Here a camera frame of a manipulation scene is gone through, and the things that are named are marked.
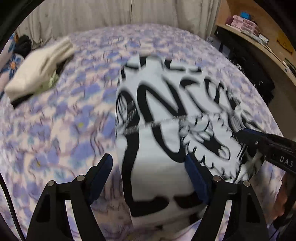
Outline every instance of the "black and white garment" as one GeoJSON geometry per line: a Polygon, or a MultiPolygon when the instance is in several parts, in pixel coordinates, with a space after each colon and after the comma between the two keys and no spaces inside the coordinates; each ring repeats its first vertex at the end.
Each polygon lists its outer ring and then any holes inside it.
{"type": "Polygon", "coordinates": [[[201,211],[184,167],[188,153],[228,182],[249,180],[262,161],[233,137],[244,127],[260,130],[232,92],[200,67],[132,57],[118,81],[116,147],[133,225],[201,211]]]}

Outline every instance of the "green fabric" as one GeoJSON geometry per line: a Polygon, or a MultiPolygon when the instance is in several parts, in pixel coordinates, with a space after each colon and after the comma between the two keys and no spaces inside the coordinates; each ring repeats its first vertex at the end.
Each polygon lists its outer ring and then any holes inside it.
{"type": "Polygon", "coordinates": [[[54,73],[52,74],[52,76],[50,77],[49,81],[43,83],[40,88],[38,88],[36,91],[35,91],[35,95],[38,95],[38,94],[41,94],[49,89],[51,89],[52,87],[54,87],[56,85],[56,83],[58,82],[59,80],[59,76],[57,74],[56,71],[54,71],[54,73]]]}

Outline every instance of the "bed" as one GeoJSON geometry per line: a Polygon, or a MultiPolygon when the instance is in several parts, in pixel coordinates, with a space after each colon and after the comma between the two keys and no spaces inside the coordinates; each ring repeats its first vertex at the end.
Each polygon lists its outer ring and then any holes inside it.
{"type": "MultiPolygon", "coordinates": [[[[118,74],[135,54],[156,54],[200,66],[232,88],[268,133],[281,132],[250,81],[213,46],[196,35],[156,24],[125,25],[73,33],[77,51],[55,88],[34,96],[15,110],[4,95],[0,102],[0,172],[12,196],[24,233],[37,200],[49,180],[72,181],[96,165],[104,153],[114,165],[100,198],[92,205],[107,240],[190,240],[199,222],[177,232],[135,229],[125,204],[115,151],[115,102],[118,74]]],[[[268,218],[284,172],[265,162],[253,177],[268,218]]],[[[0,211],[15,231],[5,197],[0,211]]],[[[80,240],[67,203],[73,237],[80,240]]],[[[222,240],[230,206],[218,235],[222,240]]]]}

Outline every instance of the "beige folded cloth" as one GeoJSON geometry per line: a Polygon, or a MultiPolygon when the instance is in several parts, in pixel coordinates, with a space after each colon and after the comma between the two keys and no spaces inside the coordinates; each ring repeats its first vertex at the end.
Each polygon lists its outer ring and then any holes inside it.
{"type": "Polygon", "coordinates": [[[69,58],[74,52],[75,49],[68,37],[52,46],[31,52],[5,87],[4,91],[10,101],[34,93],[50,79],[56,65],[69,58]]]}

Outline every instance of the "curtain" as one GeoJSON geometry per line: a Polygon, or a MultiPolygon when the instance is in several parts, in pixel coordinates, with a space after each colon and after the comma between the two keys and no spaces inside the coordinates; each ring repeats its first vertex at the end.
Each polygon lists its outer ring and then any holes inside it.
{"type": "Polygon", "coordinates": [[[76,31],[133,23],[158,23],[211,34],[219,0],[45,0],[17,28],[33,48],[76,31]]]}

